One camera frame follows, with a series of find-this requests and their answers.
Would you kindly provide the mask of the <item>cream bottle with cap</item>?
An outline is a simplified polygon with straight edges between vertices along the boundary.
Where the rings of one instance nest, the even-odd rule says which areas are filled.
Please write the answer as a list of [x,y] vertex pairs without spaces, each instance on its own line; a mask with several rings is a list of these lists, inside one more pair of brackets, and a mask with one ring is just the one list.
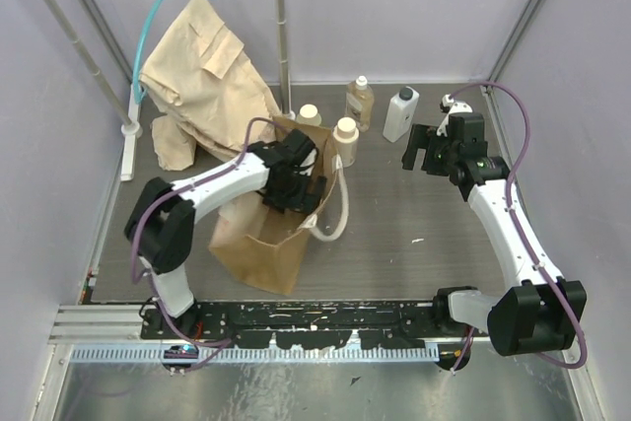
[[343,167],[352,166],[359,141],[359,129],[355,120],[351,117],[340,118],[333,129],[333,138]]

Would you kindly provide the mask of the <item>brown burlap canvas bag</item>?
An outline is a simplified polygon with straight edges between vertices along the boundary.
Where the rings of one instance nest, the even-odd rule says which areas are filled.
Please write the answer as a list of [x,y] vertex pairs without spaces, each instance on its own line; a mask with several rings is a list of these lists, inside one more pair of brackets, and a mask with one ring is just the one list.
[[[312,213],[281,213],[265,205],[260,194],[248,192],[219,208],[208,248],[235,279],[263,291],[288,295],[296,284],[310,238],[326,243],[339,239],[348,223],[350,203],[333,132],[288,118],[279,117],[277,122],[280,126],[274,131],[275,138],[297,129],[315,142],[319,156],[314,176],[327,179],[322,199]],[[327,234],[320,224],[335,188],[341,194],[340,217],[335,230]]]

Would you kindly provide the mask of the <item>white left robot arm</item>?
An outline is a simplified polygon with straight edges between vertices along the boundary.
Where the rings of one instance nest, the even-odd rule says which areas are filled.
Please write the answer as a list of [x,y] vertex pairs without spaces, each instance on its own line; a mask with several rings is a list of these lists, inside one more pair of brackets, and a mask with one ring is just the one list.
[[124,235],[151,275],[163,304],[163,328],[175,338],[191,335],[197,314],[191,307],[184,263],[195,225],[207,214],[255,192],[265,205],[303,215],[314,213],[327,178],[316,174],[319,151],[304,132],[293,129],[280,140],[257,141],[231,161],[206,173],[167,182],[148,181],[130,214]]

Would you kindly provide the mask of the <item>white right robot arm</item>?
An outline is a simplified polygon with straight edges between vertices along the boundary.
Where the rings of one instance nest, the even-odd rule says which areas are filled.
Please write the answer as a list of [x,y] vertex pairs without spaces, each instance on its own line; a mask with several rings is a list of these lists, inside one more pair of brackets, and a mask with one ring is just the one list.
[[487,233],[502,268],[506,292],[491,297],[469,287],[443,288],[433,299],[432,322],[446,336],[466,325],[489,335],[502,356],[562,351],[577,344],[578,366],[587,359],[580,320],[587,292],[569,281],[548,258],[527,221],[515,177],[501,157],[488,154],[485,121],[477,112],[449,114],[438,126],[412,126],[404,169],[413,169],[418,151],[422,171],[446,176]]

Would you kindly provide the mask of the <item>white rectangular bottle dark cap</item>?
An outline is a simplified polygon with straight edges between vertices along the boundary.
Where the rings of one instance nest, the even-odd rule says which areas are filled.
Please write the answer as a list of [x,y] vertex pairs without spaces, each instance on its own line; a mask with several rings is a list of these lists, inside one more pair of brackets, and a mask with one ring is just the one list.
[[405,86],[401,88],[389,101],[383,137],[390,143],[395,143],[411,126],[415,110],[419,101],[419,93]]

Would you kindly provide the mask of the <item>green bottle cream cap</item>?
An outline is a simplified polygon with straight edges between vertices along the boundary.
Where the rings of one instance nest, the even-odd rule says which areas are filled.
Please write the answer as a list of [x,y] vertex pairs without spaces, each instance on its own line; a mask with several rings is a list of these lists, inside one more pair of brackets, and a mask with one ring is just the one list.
[[313,104],[305,104],[300,107],[296,117],[298,123],[312,126],[321,125],[321,116],[318,108]]

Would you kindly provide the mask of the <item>clear amber liquid bottle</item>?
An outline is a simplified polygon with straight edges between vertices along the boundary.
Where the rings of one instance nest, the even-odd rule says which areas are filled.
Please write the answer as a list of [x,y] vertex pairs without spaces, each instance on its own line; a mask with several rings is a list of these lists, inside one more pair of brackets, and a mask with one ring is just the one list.
[[365,76],[358,76],[347,85],[345,115],[355,120],[361,132],[370,128],[374,103],[374,92]]

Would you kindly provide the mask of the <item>beige cloth trousers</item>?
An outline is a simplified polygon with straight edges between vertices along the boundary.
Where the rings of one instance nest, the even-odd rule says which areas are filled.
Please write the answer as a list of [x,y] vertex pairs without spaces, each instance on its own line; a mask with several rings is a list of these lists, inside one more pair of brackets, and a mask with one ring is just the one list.
[[245,143],[269,141],[280,115],[270,88],[208,0],[189,0],[145,61],[139,83],[159,111],[151,124],[165,171],[183,171],[202,148],[233,159]]

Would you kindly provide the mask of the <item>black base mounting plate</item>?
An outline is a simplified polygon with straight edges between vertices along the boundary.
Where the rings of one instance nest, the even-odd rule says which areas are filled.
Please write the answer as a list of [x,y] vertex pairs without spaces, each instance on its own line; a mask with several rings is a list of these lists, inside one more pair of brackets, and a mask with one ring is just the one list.
[[435,338],[461,341],[468,334],[463,323],[436,322],[425,301],[200,302],[172,324],[156,303],[146,302],[139,315],[143,340],[183,334],[197,346],[228,341],[242,349],[340,349],[353,335],[363,350],[411,349]]

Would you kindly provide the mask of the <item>white metal clothes rack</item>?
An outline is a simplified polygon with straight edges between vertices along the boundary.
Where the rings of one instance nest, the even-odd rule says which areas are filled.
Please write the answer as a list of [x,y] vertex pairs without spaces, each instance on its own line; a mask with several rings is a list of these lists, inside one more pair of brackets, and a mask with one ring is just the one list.
[[[74,50],[83,61],[86,69],[95,79],[108,103],[113,107],[121,121],[121,134],[123,137],[123,150],[120,163],[119,179],[130,181],[134,177],[135,157],[137,142],[142,134],[139,123],[141,103],[137,74],[134,69],[125,67],[123,73],[131,82],[129,105],[124,106],[114,92],[112,86],[105,78],[101,68],[91,55],[88,48],[80,40],[76,30],[63,12],[56,0],[42,0],[55,21],[65,33]],[[275,0],[275,22],[278,36],[278,66],[280,80],[280,108],[284,115],[292,116],[291,80],[289,67],[287,16],[285,0]]]

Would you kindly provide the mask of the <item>aluminium frame rail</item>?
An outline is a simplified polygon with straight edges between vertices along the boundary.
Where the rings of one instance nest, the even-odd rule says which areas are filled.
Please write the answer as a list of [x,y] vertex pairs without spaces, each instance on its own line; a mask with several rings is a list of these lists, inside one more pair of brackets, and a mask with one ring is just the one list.
[[139,305],[81,305],[58,309],[49,343],[137,341],[145,325]]

